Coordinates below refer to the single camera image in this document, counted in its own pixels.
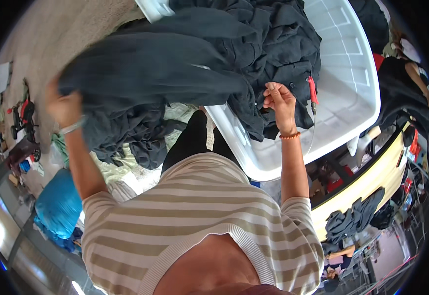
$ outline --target bracelet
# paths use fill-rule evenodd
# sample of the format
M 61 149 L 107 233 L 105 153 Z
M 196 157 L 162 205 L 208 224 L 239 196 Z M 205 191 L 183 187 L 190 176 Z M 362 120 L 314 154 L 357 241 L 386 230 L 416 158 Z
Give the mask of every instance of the bracelet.
M 298 131 L 295 134 L 290 135 L 290 136 L 280 135 L 280 139 L 295 139 L 295 138 L 299 137 L 300 135 L 301 135 L 301 132 Z
M 70 126 L 62 128 L 60 130 L 60 133 L 62 135 L 64 135 L 64 134 L 73 132 L 73 131 L 79 129 L 80 127 L 82 127 L 82 125 L 85 123 L 85 121 L 87 121 L 87 116 L 86 115 L 82 115 L 81 118 L 80 118 L 80 120 L 78 120 L 76 123 L 74 123 L 74 124 L 72 124 Z

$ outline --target yellow table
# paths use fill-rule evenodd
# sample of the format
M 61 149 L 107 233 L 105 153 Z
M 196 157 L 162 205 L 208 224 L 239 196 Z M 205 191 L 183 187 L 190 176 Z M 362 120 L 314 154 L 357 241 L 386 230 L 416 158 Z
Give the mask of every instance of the yellow table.
M 320 241 L 326 239 L 326 219 L 332 212 L 337 210 L 345 212 L 352 207 L 353 202 L 358 198 L 362 197 L 362 200 L 368 198 L 379 187 L 385 188 L 385 196 L 378 205 L 377 210 L 391 198 L 401 185 L 406 168 L 406 165 L 396 167 L 403 148 L 404 143 L 401 133 L 394 139 L 375 164 L 365 171 L 363 175 L 353 181 L 342 192 L 339 192 L 330 200 L 312 210 L 312 222 Z

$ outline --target black pants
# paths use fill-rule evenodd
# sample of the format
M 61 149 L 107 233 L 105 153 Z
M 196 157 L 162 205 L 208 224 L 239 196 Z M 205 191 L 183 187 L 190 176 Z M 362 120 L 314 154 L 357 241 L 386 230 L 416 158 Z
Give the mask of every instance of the black pants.
M 191 116 L 188 121 L 187 128 L 183 130 L 177 139 L 177 142 L 172 146 L 169 153 L 165 157 L 164 164 L 162 165 L 162 173 L 165 170 L 188 158 L 202 152 L 211 152 L 206 148 L 206 122 L 208 118 L 205 113 L 201 110 L 197 110 Z M 223 136 L 217 128 L 213 130 L 214 133 L 214 144 L 213 152 L 226 157 L 236 163 L 239 167 L 239 163 L 235 159 L 231 149 L 224 140 Z

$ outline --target red handle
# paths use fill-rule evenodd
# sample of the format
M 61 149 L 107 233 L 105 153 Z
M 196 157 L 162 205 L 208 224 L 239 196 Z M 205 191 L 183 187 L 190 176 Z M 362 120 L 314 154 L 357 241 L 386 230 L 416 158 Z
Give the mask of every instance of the red handle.
M 308 77 L 309 93 L 311 95 L 311 103 L 319 104 L 318 97 L 316 96 L 316 85 L 311 76 Z

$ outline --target neckline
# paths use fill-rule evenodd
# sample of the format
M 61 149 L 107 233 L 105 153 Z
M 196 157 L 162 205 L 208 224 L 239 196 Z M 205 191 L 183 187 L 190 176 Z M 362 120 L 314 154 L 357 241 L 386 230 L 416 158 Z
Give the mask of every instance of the neckline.
M 170 266 L 185 252 L 190 250 L 193 246 L 200 243 L 209 234 L 229 234 L 235 243 L 242 249 L 242 251 L 249 258 L 252 263 L 261 284 L 269 284 L 276 286 L 276 280 L 272 268 L 265 259 L 264 254 L 259 246 L 250 238 L 250 236 L 241 227 L 231 224 L 222 223 L 217 226 L 208 228 L 198 233 L 189 235 L 181 241 L 168 246 L 157 257 L 154 264 L 149 268 L 141 280 L 139 287 L 139 295 L 152 295 L 155 287 L 164 276 L 165 272 Z

